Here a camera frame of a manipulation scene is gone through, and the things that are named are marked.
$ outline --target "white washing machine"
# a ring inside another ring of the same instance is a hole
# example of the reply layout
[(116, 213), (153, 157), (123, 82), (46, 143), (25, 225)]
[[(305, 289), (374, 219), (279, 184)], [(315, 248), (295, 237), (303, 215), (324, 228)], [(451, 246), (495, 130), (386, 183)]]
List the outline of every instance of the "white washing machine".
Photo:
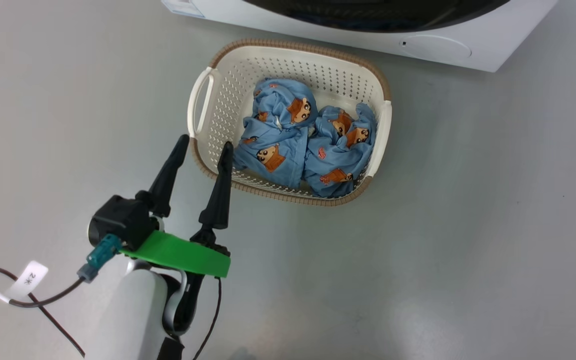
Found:
[(494, 72), (557, 0), (162, 0), (176, 14)]

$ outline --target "cartoon print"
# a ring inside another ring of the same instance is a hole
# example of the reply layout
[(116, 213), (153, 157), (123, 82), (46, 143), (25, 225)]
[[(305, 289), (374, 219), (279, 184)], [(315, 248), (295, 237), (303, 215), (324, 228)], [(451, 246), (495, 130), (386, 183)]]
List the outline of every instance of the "cartoon print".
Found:
[(306, 97), (302, 98), (301, 100), (299, 100), (299, 98), (295, 98), (287, 110), (292, 115), (290, 120), (291, 124), (301, 123), (311, 116), (311, 103)]
[(366, 139), (370, 136), (370, 130), (364, 127), (356, 127), (351, 132), (346, 135), (345, 146), (350, 148), (350, 146), (359, 144), (361, 142), (366, 142)]
[(350, 129), (353, 118), (343, 109), (339, 109), (339, 116), (336, 119), (329, 120), (329, 122), (332, 123), (339, 137), (343, 137), (348, 132), (348, 129)]
[(268, 118), (268, 112), (262, 112), (260, 111), (258, 114), (256, 114), (254, 116), (255, 119), (261, 121), (262, 123), (266, 122), (266, 119)]
[(244, 144), (250, 144), (250, 143), (252, 143), (252, 142), (257, 141), (257, 139), (259, 139), (259, 136), (250, 136), (250, 137), (247, 138), (247, 139), (243, 139), (243, 143), (244, 143)]
[(263, 148), (256, 153), (256, 159), (265, 166), (268, 173), (272, 173), (284, 162), (286, 157), (279, 155), (279, 143)]
[(330, 183), (351, 182), (353, 180), (353, 173), (352, 172), (345, 173), (340, 168), (336, 168), (330, 171), (330, 173), (321, 176), (319, 180), (326, 186)]

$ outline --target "basket handle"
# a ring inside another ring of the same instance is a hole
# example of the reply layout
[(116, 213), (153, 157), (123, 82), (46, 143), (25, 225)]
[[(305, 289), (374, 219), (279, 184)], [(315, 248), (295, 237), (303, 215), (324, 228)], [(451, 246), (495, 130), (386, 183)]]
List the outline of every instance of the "basket handle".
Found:
[[(196, 138), (204, 127), (204, 121), (206, 120), (206, 112), (208, 112), (208, 102), (213, 93), (213, 87), (215, 86), (215, 75), (213, 75), (213, 68), (208, 67), (197, 77), (197, 80), (192, 86), (192, 92), (190, 92), (190, 99), (188, 100), (188, 135), (192, 138)], [(204, 83), (208, 80), (208, 87), (206, 88), (206, 95), (203, 99), (203, 108), (201, 109), (201, 115), (199, 116), (199, 123), (195, 126), (195, 108), (197, 107), (197, 100), (199, 97), (199, 90), (204, 86)]]
[(374, 148), (372, 149), (368, 169), (366, 169), (366, 176), (375, 176), (377, 169), (379, 169), (379, 164), (381, 164), (384, 153), (386, 152), (386, 143), (391, 133), (392, 120), (393, 106), (390, 100), (386, 100), (381, 105), (381, 109), (379, 109), (379, 130), (377, 131), (377, 138), (375, 139)]

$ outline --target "label sticker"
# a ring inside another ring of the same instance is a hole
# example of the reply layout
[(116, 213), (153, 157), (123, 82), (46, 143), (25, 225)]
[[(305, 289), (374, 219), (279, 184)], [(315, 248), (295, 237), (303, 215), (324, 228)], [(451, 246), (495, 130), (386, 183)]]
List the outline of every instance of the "label sticker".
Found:
[(46, 274), (48, 274), (48, 268), (32, 260), (25, 267), (25, 270), (19, 276), (18, 280), (15, 281), (9, 289), (1, 293), (6, 298), (17, 301), (25, 300), (26, 296), (39, 285)]
[(192, 0), (161, 0), (161, 2), (175, 14), (192, 16), (195, 18), (206, 18)]

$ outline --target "white cable label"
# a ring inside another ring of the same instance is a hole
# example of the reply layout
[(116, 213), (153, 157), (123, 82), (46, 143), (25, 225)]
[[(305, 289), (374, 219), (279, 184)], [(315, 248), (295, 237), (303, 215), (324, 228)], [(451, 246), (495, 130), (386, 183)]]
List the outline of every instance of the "white cable label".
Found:
[(10, 298), (9, 298), (8, 296), (2, 294), (1, 292), (0, 292), (0, 299), (1, 299), (1, 301), (3, 301), (4, 303), (10, 303)]
[(14, 299), (17, 301), (25, 300), (26, 296), (32, 292), (37, 285), (43, 280), (44, 276), (48, 274), (48, 268), (35, 260), (32, 260), (25, 267), (25, 270), (19, 276), (18, 280), (9, 287), (9, 289), (2, 291), (5, 298)]

